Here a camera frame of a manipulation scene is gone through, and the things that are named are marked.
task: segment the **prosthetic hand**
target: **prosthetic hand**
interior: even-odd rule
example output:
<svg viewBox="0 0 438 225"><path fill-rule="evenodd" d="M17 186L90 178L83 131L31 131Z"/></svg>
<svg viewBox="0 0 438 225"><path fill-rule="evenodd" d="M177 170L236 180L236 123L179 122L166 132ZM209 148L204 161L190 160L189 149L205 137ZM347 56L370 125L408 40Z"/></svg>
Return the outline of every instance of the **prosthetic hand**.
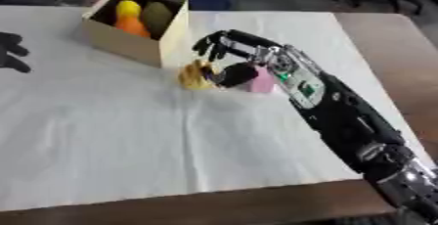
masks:
<svg viewBox="0 0 438 225"><path fill-rule="evenodd" d="M14 33L0 32L0 68L13 68L20 72L30 72L30 67L13 55L20 57L29 53L20 46L22 37Z"/></svg>
<svg viewBox="0 0 438 225"><path fill-rule="evenodd" d="M237 49L236 44L252 47L253 52ZM429 224L438 224L436 174L418 161L400 131L306 54L237 30L215 32L194 46L200 56L208 50L210 62L223 59L227 53L246 61L220 73L203 67L205 79L233 87L256 77L254 66L266 67L295 109L347 165L393 206L410 210Z"/></svg>

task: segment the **table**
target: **table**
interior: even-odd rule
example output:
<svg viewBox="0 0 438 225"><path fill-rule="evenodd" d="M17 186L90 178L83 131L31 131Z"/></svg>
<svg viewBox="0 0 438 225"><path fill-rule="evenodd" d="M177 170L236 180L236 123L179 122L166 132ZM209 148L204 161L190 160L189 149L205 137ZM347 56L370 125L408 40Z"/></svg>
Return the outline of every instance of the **table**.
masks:
<svg viewBox="0 0 438 225"><path fill-rule="evenodd" d="M351 20L348 16L343 18L346 21ZM416 33L411 25L406 29ZM106 224L122 221L132 224L244 224L304 221L389 210L391 208L365 183L344 181L3 212L0 213L0 221L12 224L47 224L48 220L52 220L53 224L61 221L65 224Z"/></svg>

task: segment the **white paper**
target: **white paper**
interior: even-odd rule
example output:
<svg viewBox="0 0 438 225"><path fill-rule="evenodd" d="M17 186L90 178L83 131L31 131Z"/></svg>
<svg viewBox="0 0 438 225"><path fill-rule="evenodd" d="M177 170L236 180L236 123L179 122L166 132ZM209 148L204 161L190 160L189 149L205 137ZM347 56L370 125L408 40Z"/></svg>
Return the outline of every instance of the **white paper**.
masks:
<svg viewBox="0 0 438 225"><path fill-rule="evenodd" d="M175 71L95 50L79 8L3 7L33 72L0 70L0 209L98 203L359 176L278 94L185 91ZM167 66L236 28L290 43L370 101L428 155L331 14L191 13Z"/></svg>

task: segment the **cardboard box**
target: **cardboard box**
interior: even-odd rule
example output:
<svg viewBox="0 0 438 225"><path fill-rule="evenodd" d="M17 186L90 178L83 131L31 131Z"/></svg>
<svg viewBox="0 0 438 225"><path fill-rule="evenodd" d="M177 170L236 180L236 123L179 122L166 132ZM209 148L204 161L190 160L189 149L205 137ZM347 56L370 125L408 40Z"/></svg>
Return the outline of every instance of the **cardboard box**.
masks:
<svg viewBox="0 0 438 225"><path fill-rule="evenodd" d="M133 0L144 8L148 2L158 1L174 14L162 34L152 39L127 33L115 28L115 7L121 0L99 0L82 17L82 24L91 44L97 48L126 58L161 68L162 59L172 52L189 26L187 0Z"/></svg>

